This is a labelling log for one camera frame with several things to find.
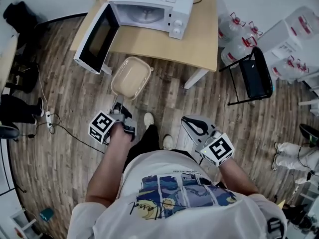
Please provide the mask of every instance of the hand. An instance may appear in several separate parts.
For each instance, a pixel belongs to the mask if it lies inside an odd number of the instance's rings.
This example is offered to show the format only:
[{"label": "hand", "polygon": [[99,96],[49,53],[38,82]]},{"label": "hand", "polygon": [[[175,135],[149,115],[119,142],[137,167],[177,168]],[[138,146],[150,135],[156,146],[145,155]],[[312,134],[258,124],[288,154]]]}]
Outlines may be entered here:
[{"label": "hand", "polygon": [[118,140],[122,143],[131,142],[132,136],[124,132],[123,125],[121,122],[116,122],[111,128],[110,131],[111,140]]}]

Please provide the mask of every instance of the open microwave door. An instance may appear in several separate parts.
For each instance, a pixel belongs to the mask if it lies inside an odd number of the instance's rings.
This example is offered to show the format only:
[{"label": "open microwave door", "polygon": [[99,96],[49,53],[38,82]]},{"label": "open microwave door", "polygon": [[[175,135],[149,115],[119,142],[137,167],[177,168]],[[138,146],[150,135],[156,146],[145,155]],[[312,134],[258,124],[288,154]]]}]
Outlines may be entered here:
[{"label": "open microwave door", "polygon": [[119,27],[110,4],[106,2],[87,29],[74,60],[85,69],[99,74]]}]

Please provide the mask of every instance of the white microwave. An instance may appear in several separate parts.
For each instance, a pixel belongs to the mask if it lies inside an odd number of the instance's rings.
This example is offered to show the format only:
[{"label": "white microwave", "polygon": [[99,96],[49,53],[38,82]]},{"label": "white microwave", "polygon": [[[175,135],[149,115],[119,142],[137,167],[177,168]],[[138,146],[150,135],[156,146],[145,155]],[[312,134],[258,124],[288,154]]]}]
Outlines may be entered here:
[{"label": "white microwave", "polygon": [[108,0],[87,29],[74,60],[99,74],[121,25],[168,32],[182,39],[194,0]]}]

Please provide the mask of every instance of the wooden table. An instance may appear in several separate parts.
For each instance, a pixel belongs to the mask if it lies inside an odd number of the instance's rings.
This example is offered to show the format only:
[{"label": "wooden table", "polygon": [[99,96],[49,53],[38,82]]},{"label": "wooden table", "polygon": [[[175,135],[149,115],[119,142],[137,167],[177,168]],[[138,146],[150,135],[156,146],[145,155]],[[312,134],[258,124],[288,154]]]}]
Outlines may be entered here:
[{"label": "wooden table", "polygon": [[[70,50],[76,51],[97,11],[106,0],[97,2],[80,26]],[[216,71],[218,47],[218,17],[216,0],[194,4],[183,39],[168,36],[167,32],[141,27],[121,26],[110,48],[145,57],[170,60],[197,67],[185,83],[189,89],[208,71]]]},{"label": "wooden table", "polygon": [[6,81],[8,80],[17,43],[17,37],[15,35],[12,36],[0,56],[0,94],[3,92]]}]

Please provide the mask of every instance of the black trousers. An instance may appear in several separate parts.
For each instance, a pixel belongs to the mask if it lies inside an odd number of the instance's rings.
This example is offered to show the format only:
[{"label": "black trousers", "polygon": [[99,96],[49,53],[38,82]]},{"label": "black trousers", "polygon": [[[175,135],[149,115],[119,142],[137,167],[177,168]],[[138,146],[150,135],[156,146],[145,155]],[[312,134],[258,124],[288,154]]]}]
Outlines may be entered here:
[{"label": "black trousers", "polygon": [[33,115],[41,115],[39,104],[31,106],[20,98],[1,95],[0,120],[34,124],[35,119]]},{"label": "black trousers", "polygon": [[[158,128],[155,125],[150,125],[149,128],[145,131],[142,139],[134,145],[128,154],[128,157],[126,159],[124,169],[127,167],[127,165],[137,156],[155,151],[155,150],[160,150],[160,144],[159,144],[159,133],[158,133]],[[187,157],[190,157],[192,160],[195,161],[195,159],[189,155],[189,153],[185,150],[178,150],[178,149],[172,149],[171,151],[179,152],[181,154],[186,155]]]}]

